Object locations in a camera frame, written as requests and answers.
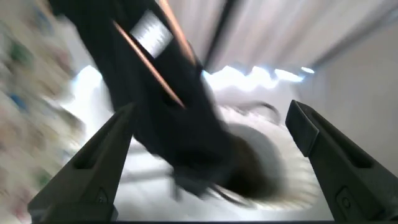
tag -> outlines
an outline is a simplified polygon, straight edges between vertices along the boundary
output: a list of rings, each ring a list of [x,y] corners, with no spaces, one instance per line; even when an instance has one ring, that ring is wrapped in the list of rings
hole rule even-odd
[[[156,58],[173,38],[171,32],[155,16],[152,11],[146,11],[130,34]]]

white curtain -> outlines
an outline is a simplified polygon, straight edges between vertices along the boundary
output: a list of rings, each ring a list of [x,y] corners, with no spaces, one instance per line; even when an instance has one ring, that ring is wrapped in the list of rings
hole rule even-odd
[[[224,1],[169,0],[200,60]],[[396,0],[244,0],[226,26],[209,72],[226,65],[306,67],[398,5]]]

black fabric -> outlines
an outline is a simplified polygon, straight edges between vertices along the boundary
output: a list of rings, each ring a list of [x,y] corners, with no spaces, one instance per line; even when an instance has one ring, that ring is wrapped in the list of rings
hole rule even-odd
[[[203,194],[211,184],[225,183],[233,169],[233,152],[198,78],[201,65],[194,67],[175,39],[156,59],[141,47],[183,101],[183,109],[170,99],[113,25],[115,20],[128,33],[146,10],[151,10],[169,28],[155,1],[50,3],[54,13],[67,16],[75,24],[109,88],[115,110],[131,101],[140,108],[134,137],[174,167],[175,183],[195,195]]]

copper-colored stripe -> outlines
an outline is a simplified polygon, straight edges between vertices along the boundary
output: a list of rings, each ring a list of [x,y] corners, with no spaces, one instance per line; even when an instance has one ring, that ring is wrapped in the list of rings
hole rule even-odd
[[[160,73],[156,70],[156,68],[151,64],[150,61],[145,57],[145,55],[141,52],[139,47],[130,39],[130,37],[126,34],[126,32],[119,26],[119,24],[113,21],[114,26],[120,32],[120,34],[125,38],[125,40],[130,44],[130,46],[134,49],[134,51],[138,54],[144,64],[148,67],[150,72],[155,76],[156,80],[162,85],[163,89],[170,95],[170,97],[176,101],[182,108],[185,108],[184,104],[180,100],[180,98],[174,93],[174,91],[169,87],[169,84],[163,79]]]
[[[177,42],[179,43],[185,56],[192,62],[193,65],[195,65],[196,64],[195,56],[193,55],[192,49],[189,46],[189,44],[184,36],[184,33],[182,32],[182,29],[181,29],[180,25],[178,24],[177,19],[174,16],[173,10],[169,6],[169,3],[167,2],[167,0],[160,0],[159,6],[163,10],[164,14],[166,15],[166,18],[172,28],[172,32],[174,33],[175,37],[177,38]]]

gray wall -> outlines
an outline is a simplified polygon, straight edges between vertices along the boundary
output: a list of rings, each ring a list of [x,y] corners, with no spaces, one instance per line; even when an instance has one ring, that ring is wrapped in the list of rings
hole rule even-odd
[[[302,101],[398,175],[398,23],[379,29],[298,87]]]

